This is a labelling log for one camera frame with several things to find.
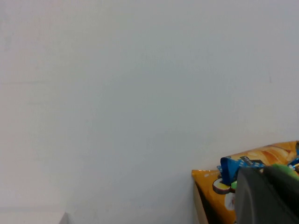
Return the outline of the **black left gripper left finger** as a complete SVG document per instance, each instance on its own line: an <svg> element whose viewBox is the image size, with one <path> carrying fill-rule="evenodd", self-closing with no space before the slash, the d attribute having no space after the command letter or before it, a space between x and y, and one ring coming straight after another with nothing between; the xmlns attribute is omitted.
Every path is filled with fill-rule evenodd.
<svg viewBox="0 0 299 224"><path fill-rule="evenodd" d="M235 191L235 213L239 224L297 224L299 211L292 211L274 187L254 168L241 168Z"/></svg>

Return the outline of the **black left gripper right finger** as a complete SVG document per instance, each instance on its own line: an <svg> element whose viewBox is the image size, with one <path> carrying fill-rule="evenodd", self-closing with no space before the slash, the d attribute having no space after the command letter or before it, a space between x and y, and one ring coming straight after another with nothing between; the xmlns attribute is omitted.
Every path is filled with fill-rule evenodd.
<svg viewBox="0 0 299 224"><path fill-rule="evenodd" d="M299 211L299 175L286 165L272 165L263 169L263 175L280 198L292 211Z"/></svg>

